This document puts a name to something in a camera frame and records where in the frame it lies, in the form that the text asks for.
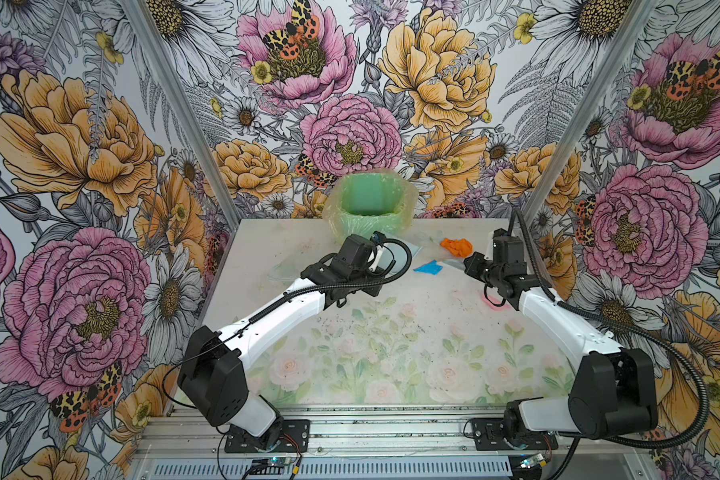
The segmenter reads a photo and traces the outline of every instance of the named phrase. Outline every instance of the floral tablecloth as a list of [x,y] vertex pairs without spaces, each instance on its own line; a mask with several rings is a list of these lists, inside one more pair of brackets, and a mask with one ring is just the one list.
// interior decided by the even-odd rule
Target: floral tablecloth
[[[485,252],[501,226],[504,220],[414,220],[401,235],[422,246],[412,269],[378,297],[351,295],[344,308],[291,330],[246,373],[249,389],[279,406],[502,404],[566,394],[567,360],[531,321],[489,304],[482,285],[452,266],[435,276],[413,271],[453,258],[439,245],[444,237]],[[322,220],[244,220],[204,324],[216,330],[250,314],[283,291],[286,283],[272,277],[338,247]]]

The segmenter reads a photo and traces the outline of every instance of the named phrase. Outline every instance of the orange cloth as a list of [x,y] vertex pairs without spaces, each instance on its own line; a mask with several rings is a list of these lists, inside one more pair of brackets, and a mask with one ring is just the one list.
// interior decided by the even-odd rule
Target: orange cloth
[[467,258],[472,254],[472,244],[463,238],[461,240],[443,239],[443,241],[440,242],[440,246],[444,246],[451,254],[462,258]]

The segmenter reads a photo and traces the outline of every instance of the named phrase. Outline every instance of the clear plastic bag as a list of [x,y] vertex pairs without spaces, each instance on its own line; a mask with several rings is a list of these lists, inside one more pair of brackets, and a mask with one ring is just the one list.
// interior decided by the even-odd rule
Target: clear plastic bag
[[339,243],[352,234],[398,234],[411,225],[418,190],[392,170],[341,178],[328,196],[322,217]]

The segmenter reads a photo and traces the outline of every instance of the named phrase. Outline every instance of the blue cloth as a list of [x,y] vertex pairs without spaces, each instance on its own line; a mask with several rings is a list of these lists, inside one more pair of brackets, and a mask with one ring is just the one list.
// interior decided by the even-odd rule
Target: blue cloth
[[438,265],[438,262],[436,260],[432,260],[432,262],[428,264],[423,264],[419,268],[415,269],[414,272],[421,272],[423,274],[430,274],[430,275],[437,275],[440,273],[440,270],[442,270],[443,267]]

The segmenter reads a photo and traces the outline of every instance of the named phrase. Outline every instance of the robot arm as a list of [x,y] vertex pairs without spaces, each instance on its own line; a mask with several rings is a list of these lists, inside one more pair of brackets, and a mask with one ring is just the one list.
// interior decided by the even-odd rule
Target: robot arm
[[[389,277],[394,260],[384,271],[376,271],[386,243],[400,245],[408,255],[401,271]],[[371,240],[349,236],[337,254],[308,266],[285,293],[248,317],[219,332],[205,326],[195,331],[187,344],[179,387],[212,426],[229,422],[246,430],[260,449],[270,448],[279,437],[282,418],[267,400],[250,393],[245,371],[301,321],[333,303],[344,306],[350,293],[377,296],[382,285],[402,276],[410,263],[410,250],[399,240],[379,232]]]
[[570,362],[576,377],[568,396],[510,402],[504,414],[504,437],[521,444],[527,432],[567,432],[608,438],[656,427],[653,363],[638,349],[625,349],[585,318],[556,305],[542,291],[544,280],[528,274],[523,241],[506,230],[494,232],[494,256],[475,253],[464,261],[465,273],[495,287],[513,308],[536,323]]

